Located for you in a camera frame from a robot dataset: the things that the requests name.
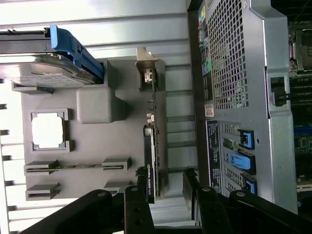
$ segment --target metal grille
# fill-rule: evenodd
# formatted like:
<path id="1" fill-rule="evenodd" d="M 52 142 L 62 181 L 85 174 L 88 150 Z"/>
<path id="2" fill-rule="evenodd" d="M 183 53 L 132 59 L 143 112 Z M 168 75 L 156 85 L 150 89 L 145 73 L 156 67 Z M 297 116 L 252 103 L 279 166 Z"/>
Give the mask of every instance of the metal grille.
<path id="1" fill-rule="evenodd" d="M 224 161 L 229 162 L 229 155 L 223 152 Z"/>
<path id="2" fill-rule="evenodd" d="M 230 192 L 233 192 L 236 190 L 235 187 L 230 182 L 227 182 L 226 189 L 229 190 Z"/>
<path id="3" fill-rule="evenodd" d="M 238 184 L 240 187 L 243 187 L 243 177 L 236 173 L 234 170 L 232 170 L 231 168 L 227 167 L 225 170 L 225 174 L 231 179 L 233 180 L 236 184 Z"/>
<path id="4" fill-rule="evenodd" d="M 216 109 L 248 107 L 241 0 L 221 0 L 208 20 Z"/>
<path id="5" fill-rule="evenodd" d="M 227 124 L 227 123 L 222 124 L 222 131 L 224 133 L 240 136 L 238 129 L 239 129 L 239 125 Z"/>

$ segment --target label sticker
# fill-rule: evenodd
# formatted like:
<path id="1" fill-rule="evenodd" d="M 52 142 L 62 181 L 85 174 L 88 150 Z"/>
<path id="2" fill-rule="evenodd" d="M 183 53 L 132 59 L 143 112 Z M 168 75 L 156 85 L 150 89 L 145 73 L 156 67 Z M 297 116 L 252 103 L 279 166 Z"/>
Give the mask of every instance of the label sticker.
<path id="1" fill-rule="evenodd" d="M 213 104 L 206 104 L 205 105 L 205 116 L 206 117 L 214 117 L 215 116 Z"/>
<path id="2" fill-rule="evenodd" d="M 217 121 L 206 121 L 210 186 L 222 193 L 219 128 Z"/>
<path id="3" fill-rule="evenodd" d="M 204 6 L 203 9 L 201 9 L 201 14 L 200 14 L 202 20 L 206 18 L 206 7 Z"/>

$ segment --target mounting hole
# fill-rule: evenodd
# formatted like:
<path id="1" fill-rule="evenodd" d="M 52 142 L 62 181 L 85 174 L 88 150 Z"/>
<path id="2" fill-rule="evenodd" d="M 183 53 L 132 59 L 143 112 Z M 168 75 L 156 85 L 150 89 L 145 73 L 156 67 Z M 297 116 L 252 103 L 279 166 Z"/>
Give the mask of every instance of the mounting hole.
<path id="1" fill-rule="evenodd" d="M 138 225 L 138 226 L 141 226 L 142 220 L 136 220 L 136 221 L 135 221 L 135 224 Z"/>

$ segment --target hard drive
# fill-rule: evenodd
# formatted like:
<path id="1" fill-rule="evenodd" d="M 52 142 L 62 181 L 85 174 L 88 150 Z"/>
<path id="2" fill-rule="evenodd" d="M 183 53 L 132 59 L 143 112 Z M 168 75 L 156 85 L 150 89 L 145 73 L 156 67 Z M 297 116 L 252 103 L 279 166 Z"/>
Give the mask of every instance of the hard drive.
<path id="1" fill-rule="evenodd" d="M 102 80 L 55 53 L 0 55 L 0 77 L 23 86 L 77 88 Z"/>
<path id="2" fill-rule="evenodd" d="M 104 66 L 67 30 L 0 32 L 0 77 L 31 87 L 104 83 Z"/>

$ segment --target blue tab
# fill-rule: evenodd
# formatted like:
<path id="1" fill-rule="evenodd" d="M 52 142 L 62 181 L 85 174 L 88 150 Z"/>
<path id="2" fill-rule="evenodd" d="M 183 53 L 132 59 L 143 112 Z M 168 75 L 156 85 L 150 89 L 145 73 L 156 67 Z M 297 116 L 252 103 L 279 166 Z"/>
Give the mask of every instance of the blue tab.
<path id="1" fill-rule="evenodd" d="M 251 168 L 250 159 L 238 153 L 229 153 L 229 164 L 244 170 Z"/>
<path id="2" fill-rule="evenodd" d="M 247 129 L 239 129 L 238 131 L 240 132 L 239 146 L 248 150 L 254 150 L 254 132 Z"/>
<path id="3" fill-rule="evenodd" d="M 104 67 L 69 31 L 51 25 L 50 34 L 52 49 L 67 52 L 73 57 L 73 63 L 77 68 L 84 66 L 99 78 L 104 79 Z"/>
<path id="4" fill-rule="evenodd" d="M 250 189 L 250 192 L 252 193 L 252 194 L 255 194 L 255 184 L 253 184 L 253 183 L 250 183 L 249 181 L 247 181 L 246 180 L 246 184 L 248 184 L 248 189 Z"/>

